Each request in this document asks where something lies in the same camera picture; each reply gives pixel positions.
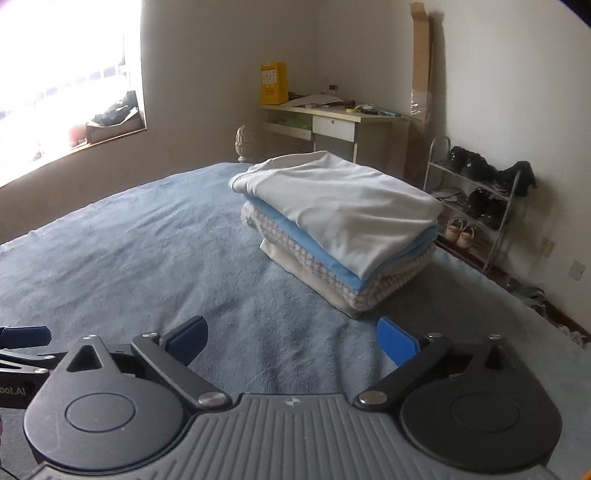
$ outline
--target yellow box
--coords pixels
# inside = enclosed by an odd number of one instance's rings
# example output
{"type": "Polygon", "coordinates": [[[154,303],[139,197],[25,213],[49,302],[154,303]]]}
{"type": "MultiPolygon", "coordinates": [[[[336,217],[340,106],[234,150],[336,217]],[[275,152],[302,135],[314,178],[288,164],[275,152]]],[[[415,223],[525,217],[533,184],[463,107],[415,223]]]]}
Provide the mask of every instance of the yellow box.
{"type": "Polygon", "coordinates": [[[288,99],[287,68],[284,61],[261,65],[261,103],[280,105],[288,99]]]}

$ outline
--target folded blue cloth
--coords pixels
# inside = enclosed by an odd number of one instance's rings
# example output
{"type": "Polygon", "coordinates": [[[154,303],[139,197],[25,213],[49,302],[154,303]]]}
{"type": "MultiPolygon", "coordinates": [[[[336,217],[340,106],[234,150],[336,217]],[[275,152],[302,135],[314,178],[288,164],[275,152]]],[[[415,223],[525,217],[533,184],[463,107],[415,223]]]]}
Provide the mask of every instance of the folded blue cloth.
{"type": "Polygon", "coordinates": [[[331,255],[329,255],[316,241],[300,229],[294,222],[285,218],[271,205],[263,200],[245,195],[246,199],[251,202],[254,207],[260,212],[269,217],[279,228],[293,238],[299,245],[301,245],[307,252],[309,252],[318,262],[328,268],[340,281],[347,285],[355,293],[360,293],[369,283],[389,267],[396,267],[405,262],[411,261],[422,254],[437,238],[439,228],[436,225],[430,226],[422,231],[415,240],[407,247],[397,252],[376,268],[373,273],[366,279],[361,280],[351,270],[345,268],[331,255]]]}

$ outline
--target window sill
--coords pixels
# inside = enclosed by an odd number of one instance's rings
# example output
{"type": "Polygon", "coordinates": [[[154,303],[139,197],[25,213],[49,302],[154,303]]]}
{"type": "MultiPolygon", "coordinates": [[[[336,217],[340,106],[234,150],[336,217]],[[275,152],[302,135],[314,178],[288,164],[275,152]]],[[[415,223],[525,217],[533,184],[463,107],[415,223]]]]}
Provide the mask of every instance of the window sill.
{"type": "Polygon", "coordinates": [[[135,130],[133,132],[129,132],[129,133],[126,133],[123,135],[118,135],[117,137],[108,138],[108,139],[103,140],[101,142],[97,142],[97,143],[93,143],[93,144],[83,144],[78,147],[74,147],[71,150],[68,150],[67,152],[60,154],[60,155],[44,155],[43,157],[39,158],[39,160],[32,160],[30,162],[27,162],[23,165],[19,165],[18,167],[15,167],[12,169],[6,168],[6,169],[4,169],[4,171],[2,171],[0,173],[0,188],[4,187],[6,184],[8,184],[16,179],[19,179],[20,177],[27,175],[28,173],[31,173],[32,171],[37,170],[38,168],[43,167],[44,165],[47,165],[48,163],[52,163],[52,162],[59,160],[61,158],[68,157],[72,154],[86,150],[87,148],[97,147],[98,145],[103,145],[107,142],[112,142],[114,140],[119,140],[120,138],[125,138],[130,135],[135,135],[135,134],[138,134],[141,132],[145,132],[146,130],[147,129],[144,127],[139,130],[135,130]]]}

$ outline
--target wall outlet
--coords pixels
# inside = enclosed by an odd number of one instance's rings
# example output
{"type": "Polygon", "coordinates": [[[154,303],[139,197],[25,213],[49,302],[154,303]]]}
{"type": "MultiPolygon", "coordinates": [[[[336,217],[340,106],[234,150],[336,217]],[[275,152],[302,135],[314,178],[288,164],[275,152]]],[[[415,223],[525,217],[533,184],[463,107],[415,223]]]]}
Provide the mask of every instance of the wall outlet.
{"type": "Polygon", "coordinates": [[[550,254],[552,253],[553,248],[554,248],[554,242],[552,240],[550,240],[549,238],[546,238],[543,236],[540,241],[540,250],[542,252],[542,255],[544,255],[546,258],[548,258],[550,256],[550,254]]]}
{"type": "Polygon", "coordinates": [[[570,266],[569,277],[575,279],[576,281],[579,281],[583,277],[584,271],[585,266],[582,263],[577,262],[575,260],[573,264],[570,266]]]}

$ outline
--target ribbed gray panel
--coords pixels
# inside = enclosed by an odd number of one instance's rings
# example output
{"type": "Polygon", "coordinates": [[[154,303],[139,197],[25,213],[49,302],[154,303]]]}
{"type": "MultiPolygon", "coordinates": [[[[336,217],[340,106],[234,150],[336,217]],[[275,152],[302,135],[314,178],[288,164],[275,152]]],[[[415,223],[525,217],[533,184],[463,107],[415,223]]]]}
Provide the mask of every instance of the ribbed gray panel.
{"type": "MultiPolygon", "coordinates": [[[[34,480],[77,477],[42,467],[34,480]]],[[[95,477],[84,476],[84,479],[95,477]]],[[[412,447],[386,414],[342,395],[244,395],[233,409],[198,416],[181,443],[111,480],[556,480],[542,467],[477,475],[412,447]]]]}

